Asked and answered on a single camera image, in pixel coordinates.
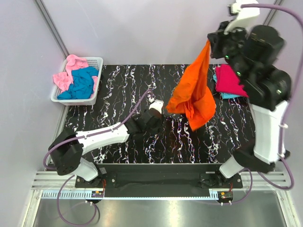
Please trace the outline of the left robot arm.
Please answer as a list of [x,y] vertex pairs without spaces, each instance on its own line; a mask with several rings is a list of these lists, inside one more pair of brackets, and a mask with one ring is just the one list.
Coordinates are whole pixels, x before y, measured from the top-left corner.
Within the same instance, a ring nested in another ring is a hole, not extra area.
[[91,187],[98,187],[106,172],[83,156],[97,148],[139,140],[147,133],[156,134],[163,119],[162,110],[151,107],[142,114],[130,117],[124,123],[118,122],[106,128],[77,133],[62,131],[49,147],[54,169],[60,176],[73,174]]

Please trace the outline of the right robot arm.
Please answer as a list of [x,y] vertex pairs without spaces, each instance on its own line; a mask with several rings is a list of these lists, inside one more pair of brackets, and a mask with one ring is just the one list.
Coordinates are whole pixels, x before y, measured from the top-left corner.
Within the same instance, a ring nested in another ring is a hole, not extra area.
[[290,155],[284,148],[281,121],[291,96],[291,78],[273,65],[284,39],[271,26],[257,25],[247,32],[243,27],[229,29],[229,24],[223,21],[208,34],[211,57],[224,58],[247,93],[255,138],[234,150],[210,176],[212,185],[222,188],[243,169],[268,173]]

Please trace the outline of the orange t shirt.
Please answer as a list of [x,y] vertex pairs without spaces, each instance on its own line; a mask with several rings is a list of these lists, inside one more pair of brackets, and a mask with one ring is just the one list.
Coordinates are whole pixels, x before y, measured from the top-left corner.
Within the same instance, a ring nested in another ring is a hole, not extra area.
[[184,114],[192,131],[204,126],[216,109],[207,86],[210,49],[210,41],[207,41],[195,61],[185,69],[166,106],[170,114]]

